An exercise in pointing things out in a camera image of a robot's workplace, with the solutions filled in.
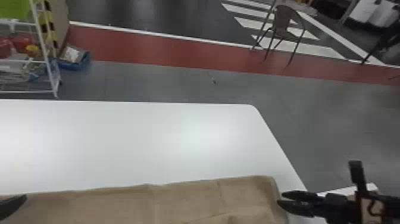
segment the plastic bin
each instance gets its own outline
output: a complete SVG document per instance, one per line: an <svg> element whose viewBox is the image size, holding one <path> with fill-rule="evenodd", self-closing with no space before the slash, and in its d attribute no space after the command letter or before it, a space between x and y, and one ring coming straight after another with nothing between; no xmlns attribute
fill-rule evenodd
<svg viewBox="0 0 400 224"><path fill-rule="evenodd" d="M90 52L87 51L79 63L70 63L67 61L58 61L58 66L62 69L78 71L82 69L90 61Z"/></svg>

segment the red floor stripe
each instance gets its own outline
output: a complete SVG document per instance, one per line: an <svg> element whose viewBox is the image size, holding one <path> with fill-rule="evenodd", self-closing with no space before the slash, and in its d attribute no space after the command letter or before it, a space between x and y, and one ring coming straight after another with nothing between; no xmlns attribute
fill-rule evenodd
<svg viewBox="0 0 400 224"><path fill-rule="evenodd" d="M287 52L272 51L264 62L260 50L77 26L71 26L67 42L89 50L99 61L400 85L400 78L390 79L400 75L399 69L301 54L287 67Z"/></svg>

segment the floor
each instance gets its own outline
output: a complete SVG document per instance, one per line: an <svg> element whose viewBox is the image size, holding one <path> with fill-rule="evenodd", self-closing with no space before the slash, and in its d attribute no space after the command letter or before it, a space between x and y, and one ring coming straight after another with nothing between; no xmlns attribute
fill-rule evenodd
<svg viewBox="0 0 400 224"><path fill-rule="evenodd" d="M368 26L366 28L344 26L324 15L318 15L315 19L367 52L373 49L382 34ZM400 66L400 45L398 44L391 47L388 52L375 52L373 55L385 64Z"/></svg>
<svg viewBox="0 0 400 224"><path fill-rule="evenodd" d="M359 159L369 182L400 196L394 178L400 168L400 70L378 59L357 64L362 50L350 49L315 19L307 20L307 38L287 66L289 45L266 61L264 51L248 49L265 3L68 4L74 25L67 41L89 50L92 62L81 71L62 71L61 100L251 104L310 191L350 186L347 161ZM298 25L291 28L297 32Z"/></svg>
<svg viewBox="0 0 400 224"><path fill-rule="evenodd" d="M350 186L347 161L360 159L368 181L400 195L396 86L104 61L62 76L61 100L254 105L310 191Z"/></svg>

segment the burlap cloth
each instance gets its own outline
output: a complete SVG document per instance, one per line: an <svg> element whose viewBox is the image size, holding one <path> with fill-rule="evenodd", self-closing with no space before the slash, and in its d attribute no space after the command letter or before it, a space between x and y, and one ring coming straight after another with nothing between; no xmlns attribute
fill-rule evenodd
<svg viewBox="0 0 400 224"><path fill-rule="evenodd" d="M1 224L288 224L267 176L29 194Z"/></svg>

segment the red container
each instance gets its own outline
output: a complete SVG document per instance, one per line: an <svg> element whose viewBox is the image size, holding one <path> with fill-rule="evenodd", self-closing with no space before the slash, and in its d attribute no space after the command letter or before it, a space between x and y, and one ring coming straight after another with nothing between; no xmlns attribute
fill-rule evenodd
<svg viewBox="0 0 400 224"><path fill-rule="evenodd" d="M11 56L11 42L8 39L0 38L0 58Z"/></svg>
<svg viewBox="0 0 400 224"><path fill-rule="evenodd" d="M12 44L19 53L27 53L26 46L32 44L32 39L24 36L16 36L12 39Z"/></svg>

